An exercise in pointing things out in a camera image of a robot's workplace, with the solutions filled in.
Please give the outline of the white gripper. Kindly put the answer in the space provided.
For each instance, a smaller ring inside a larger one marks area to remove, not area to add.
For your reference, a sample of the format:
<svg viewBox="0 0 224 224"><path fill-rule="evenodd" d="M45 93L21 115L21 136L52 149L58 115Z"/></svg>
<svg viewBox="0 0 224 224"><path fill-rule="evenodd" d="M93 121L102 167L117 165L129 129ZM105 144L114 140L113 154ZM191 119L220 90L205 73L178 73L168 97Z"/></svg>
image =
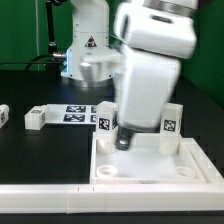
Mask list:
<svg viewBox="0 0 224 224"><path fill-rule="evenodd" d="M164 105L176 85L180 62L143 50L123 48L125 73L119 97L115 146L129 149L134 131L150 132L160 122Z"/></svg>

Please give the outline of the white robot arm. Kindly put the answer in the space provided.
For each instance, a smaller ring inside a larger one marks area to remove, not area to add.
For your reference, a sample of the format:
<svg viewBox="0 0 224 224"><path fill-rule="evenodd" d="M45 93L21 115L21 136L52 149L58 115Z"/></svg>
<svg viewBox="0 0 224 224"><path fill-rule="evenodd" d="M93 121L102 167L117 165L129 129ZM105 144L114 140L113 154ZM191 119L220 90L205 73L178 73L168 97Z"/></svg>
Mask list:
<svg viewBox="0 0 224 224"><path fill-rule="evenodd" d="M61 55L61 76L83 87L114 84L116 148L130 147L137 132L154 131L178 80L181 59L191 57L192 14L199 0L125 0L109 27L107 0L50 0L72 4L73 40ZM109 46L109 33L121 41Z"/></svg>

